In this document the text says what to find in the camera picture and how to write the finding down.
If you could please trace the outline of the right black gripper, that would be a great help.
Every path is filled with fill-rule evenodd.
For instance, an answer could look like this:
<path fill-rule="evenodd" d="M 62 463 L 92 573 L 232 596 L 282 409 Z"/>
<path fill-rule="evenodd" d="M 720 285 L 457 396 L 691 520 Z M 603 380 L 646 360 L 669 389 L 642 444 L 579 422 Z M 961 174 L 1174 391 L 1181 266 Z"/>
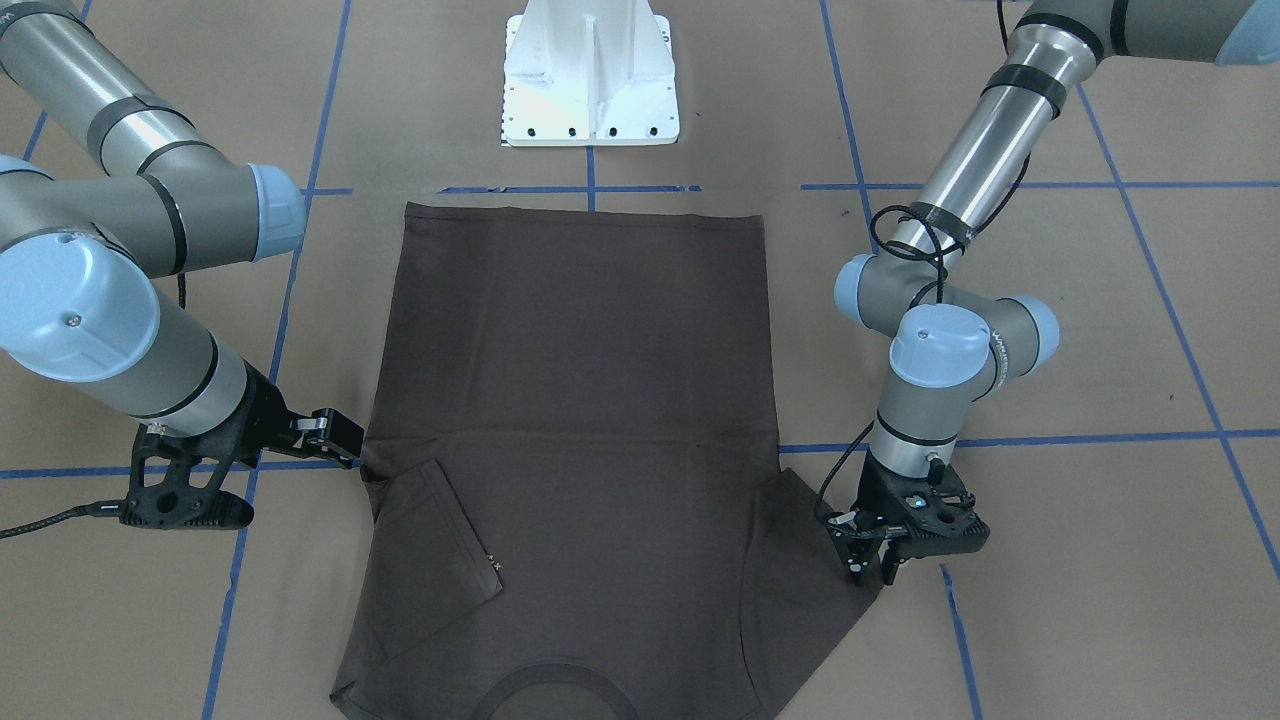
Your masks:
<path fill-rule="evenodd" d="M 300 416 L 260 370 L 250 364 L 244 369 L 246 387 L 236 410 L 205 434 L 207 460 L 255 469 L 270 452 L 320 457 L 344 469 L 358 464 L 366 436 L 358 423 L 333 407 Z"/>

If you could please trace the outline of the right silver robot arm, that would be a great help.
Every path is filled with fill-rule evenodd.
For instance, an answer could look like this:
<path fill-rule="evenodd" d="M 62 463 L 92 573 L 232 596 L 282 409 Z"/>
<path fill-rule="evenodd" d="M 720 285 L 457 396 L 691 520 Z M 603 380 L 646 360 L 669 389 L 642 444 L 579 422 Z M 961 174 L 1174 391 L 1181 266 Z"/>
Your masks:
<path fill-rule="evenodd" d="M 360 425 L 330 407 L 289 410 L 154 283 L 298 250 L 308 214 L 297 183 L 230 161 L 68 1 L 3 4 L 3 74 L 102 170 L 58 181 L 3 158 L 3 350 L 136 420 L 140 460 L 253 466 L 270 450 L 352 465 Z"/>

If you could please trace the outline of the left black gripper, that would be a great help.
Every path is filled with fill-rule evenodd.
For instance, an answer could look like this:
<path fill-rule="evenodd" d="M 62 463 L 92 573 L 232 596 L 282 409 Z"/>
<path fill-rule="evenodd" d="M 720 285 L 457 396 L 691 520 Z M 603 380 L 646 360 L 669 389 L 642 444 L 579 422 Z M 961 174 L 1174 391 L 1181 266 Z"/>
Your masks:
<path fill-rule="evenodd" d="M 943 468 L 951 466 L 938 457 L 925 460 L 925 475 L 914 479 L 927 479 L 936 483 Z M 904 525 L 899 524 L 901 509 L 893 497 L 896 483 L 893 477 L 905 477 L 883 462 L 867 455 L 858 483 L 858 495 L 852 506 L 840 514 L 828 512 L 828 533 L 846 546 L 846 566 L 852 584 L 865 587 L 868 578 L 868 551 L 872 546 L 884 544 L 879 557 L 879 578 L 882 585 L 895 583 L 901 557 L 899 539 L 906 536 Z"/>

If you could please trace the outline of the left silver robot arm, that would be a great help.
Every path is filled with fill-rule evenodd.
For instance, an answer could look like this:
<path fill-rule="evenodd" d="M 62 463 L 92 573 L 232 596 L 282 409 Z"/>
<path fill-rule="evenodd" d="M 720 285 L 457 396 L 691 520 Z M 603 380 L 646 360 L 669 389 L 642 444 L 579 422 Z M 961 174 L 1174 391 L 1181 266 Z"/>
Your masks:
<path fill-rule="evenodd" d="M 851 582 L 890 585 L 914 559 L 974 553 L 989 538 L 952 456 L 978 400 L 1029 375 L 1061 328 L 1038 299 L 984 299 L 951 272 L 1004 210 L 1037 141 L 1070 92 L 1114 56 L 1261 67 L 1277 60 L 1275 1 L 1033 1 L 1005 15 L 1005 59 L 888 238 L 835 281 L 846 316 L 890 338 L 858 492 L 842 512 L 815 509 Z"/>

